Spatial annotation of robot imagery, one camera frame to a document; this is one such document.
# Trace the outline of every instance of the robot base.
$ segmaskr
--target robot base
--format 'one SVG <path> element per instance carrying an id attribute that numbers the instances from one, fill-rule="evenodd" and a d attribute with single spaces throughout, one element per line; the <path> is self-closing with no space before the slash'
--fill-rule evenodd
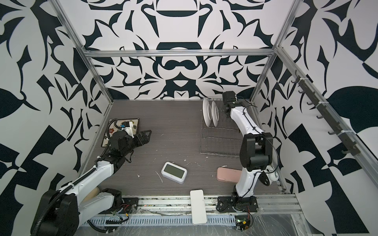
<path id="1" fill-rule="evenodd" d="M 239 197 L 236 193 L 235 187 L 231 197 L 218 197 L 217 211 L 224 212 L 237 212 L 245 211 L 257 212 L 259 205 L 257 204 L 256 197 Z"/>

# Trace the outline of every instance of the pink case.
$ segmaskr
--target pink case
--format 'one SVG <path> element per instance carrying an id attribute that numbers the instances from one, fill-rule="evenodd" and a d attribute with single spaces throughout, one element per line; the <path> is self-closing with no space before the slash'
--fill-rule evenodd
<path id="1" fill-rule="evenodd" d="M 239 182 L 241 174 L 241 170 L 219 167 L 217 170 L 217 180 L 223 182 L 237 183 Z"/>

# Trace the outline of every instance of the white round object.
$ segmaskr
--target white round object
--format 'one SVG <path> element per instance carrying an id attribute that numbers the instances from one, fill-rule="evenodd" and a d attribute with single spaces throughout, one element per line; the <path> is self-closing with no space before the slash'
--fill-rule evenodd
<path id="1" fill-rule="evenodd" d="M 218 121 L 219 121 L 219 110 L 214 101 L 211 104 L 211 114 L 212 114 L 214 126 L 217 127 Z"/>
<path id="2" fill-rule="evenodd" d="M 210 127 L 211 124 L 211 105 L 209 101 L 204 98 L 202 102 L 202 112 L 203 112 L 203 119 L 205 120 L 206 126 Z"/>

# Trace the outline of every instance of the beige round object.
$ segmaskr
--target beige round object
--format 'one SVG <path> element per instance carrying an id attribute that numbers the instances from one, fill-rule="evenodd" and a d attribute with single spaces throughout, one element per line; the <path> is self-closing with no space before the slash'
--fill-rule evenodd
<path id="1" fill-rule="evenodd" d="M 89 194 L 83 199 L 83 202 L 88 201 L 94 197 L 96 197 L 100 193 L 100 189 L 98 187 L 94 188 Z"/>

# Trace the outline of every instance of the patterned wall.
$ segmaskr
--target patterned wall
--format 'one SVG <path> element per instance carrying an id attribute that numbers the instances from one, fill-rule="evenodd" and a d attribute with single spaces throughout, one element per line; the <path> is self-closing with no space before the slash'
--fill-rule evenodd
<path id="1" fill-rule="evenodd" d="M 249 98 L 267 56 L 107 57 L 93 63 L 114 99 Z"/>
<path id="2" fill-rule="evenodd" d="M 283 47 L 377 155 L 376 1 L 305 0 Z M 281 173 L 319 235 L 376 235 L 378 189 L 277 59 L 256 103 Z"/>
<path id="3" fill-rule="evenodd" d="M 293 0 L 62 0 L 91 50 L 272 48 Z"/>
<path id="4" fill-rule="evenodd" d="M 76 178 L 108 102 L 46 0 L 0 4 L 0 235 Z"/>

